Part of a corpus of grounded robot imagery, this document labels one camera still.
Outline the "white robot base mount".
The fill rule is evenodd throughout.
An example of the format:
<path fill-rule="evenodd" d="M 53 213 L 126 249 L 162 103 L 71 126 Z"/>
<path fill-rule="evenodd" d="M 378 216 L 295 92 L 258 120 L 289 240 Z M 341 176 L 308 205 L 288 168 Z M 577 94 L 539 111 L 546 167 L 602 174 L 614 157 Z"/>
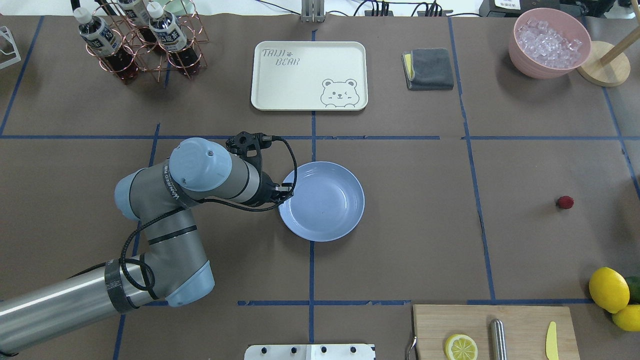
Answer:
<path fill-rule="evenodd" d="M 254 344 L 245 360 L 375 360 L 375 346 L 366 343 Z"/>

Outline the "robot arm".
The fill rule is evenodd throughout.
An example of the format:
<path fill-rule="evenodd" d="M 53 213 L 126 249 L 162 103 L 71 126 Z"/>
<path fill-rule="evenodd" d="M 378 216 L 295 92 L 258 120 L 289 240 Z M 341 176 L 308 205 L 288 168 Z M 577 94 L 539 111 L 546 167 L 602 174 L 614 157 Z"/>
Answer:
<path fill-rule="evenodd" d="M 114 259 L 1 305 L 1 357 L 36 346 L 152 301 L 189 305 L 215 285 L 192 209 L 217 203 L 249 212 L 278 208 L 296 182 L 275 183 L 262 150 L 280 136 L 240 132 L 225 145 L 189 137 L 170 157 L 122 178 L 114 200 L 141 225 Z"/>

